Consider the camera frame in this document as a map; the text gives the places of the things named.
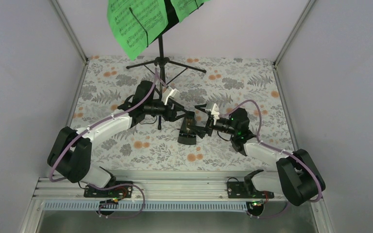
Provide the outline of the black metronome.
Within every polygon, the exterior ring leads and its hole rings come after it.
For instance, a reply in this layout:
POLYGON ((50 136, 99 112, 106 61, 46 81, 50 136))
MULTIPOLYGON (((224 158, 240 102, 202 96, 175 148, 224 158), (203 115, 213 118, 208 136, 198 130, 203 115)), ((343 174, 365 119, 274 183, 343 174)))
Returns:
POLYGON ((197 135, 190 129, 190 126, 195 126, 195 118, 192 116, 185 117, 179 130, 177 142, 182 145, 196 145, 197 135))

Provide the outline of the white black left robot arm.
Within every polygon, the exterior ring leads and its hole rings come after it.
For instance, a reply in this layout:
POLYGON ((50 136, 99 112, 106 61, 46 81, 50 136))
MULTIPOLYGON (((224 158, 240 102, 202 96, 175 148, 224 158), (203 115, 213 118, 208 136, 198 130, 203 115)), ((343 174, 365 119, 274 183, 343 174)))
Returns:
POLYGON ((61 129, 47 159, 51 167, 50 180, 55 182, 53 174, 58 172, 71 183, 84 182, 96 187, 105 197, 112 195, 116 189, 115 177, 106 169, 92 164, 93 149, 113 135, 133 128, 147 115, 174 122, 188 113, 174 100, 179 93, 177 89, 168 87, 155 99, 157 91, 154 82, 142 81, 135 94, 111 115, 87 127, 72 129, 66 126, 61 129))

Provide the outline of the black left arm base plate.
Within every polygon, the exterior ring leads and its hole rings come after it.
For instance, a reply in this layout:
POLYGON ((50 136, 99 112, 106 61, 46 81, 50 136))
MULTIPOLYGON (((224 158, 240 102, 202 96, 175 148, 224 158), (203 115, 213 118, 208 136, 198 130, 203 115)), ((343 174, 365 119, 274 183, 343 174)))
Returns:
POLYGON ((132 197, 132 190, 133 190, 133 182, 132 181, 115 181, 115 183, 111 184, 111 186, 120 185, 120 187, 116 187, 114 189, 109 190, 98 190, 94 187, 87 185, 84 190, 83 196, 85 198, 131 198, 132 197))

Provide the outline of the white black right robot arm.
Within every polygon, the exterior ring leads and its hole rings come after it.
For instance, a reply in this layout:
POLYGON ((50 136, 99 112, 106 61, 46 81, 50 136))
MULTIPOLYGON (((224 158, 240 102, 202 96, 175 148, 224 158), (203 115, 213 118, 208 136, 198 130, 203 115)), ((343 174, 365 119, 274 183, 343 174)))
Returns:
POLYGON ((255 133, 250 130, 248 112, 240 106, 226 115, 219 113, 215 103, 195 108, 208 115, 204 127, 190 127, 200 138, 210 136, 213 131, 229 134, 235 152, 269 166, 268 170, 258 169, 244 177, 243 190, 248 197, 255 198, 261 192, 271 192, 283 195, 295 206, 321 200, 325 182, 306 150, 289 152, 264 143, 259 135, 260 129, 255 133))

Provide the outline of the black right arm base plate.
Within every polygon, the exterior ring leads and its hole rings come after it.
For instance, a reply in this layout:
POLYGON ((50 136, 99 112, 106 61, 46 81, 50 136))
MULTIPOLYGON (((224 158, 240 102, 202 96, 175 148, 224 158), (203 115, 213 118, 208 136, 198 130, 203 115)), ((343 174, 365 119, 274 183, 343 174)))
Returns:
POLYGON ((228 181, 227 185, 227 194, 229 199, 269 199, 274 198, 274 193, 272 192, 263 192, 263 191, 249 191, 244 182, 239 181, 228 181))

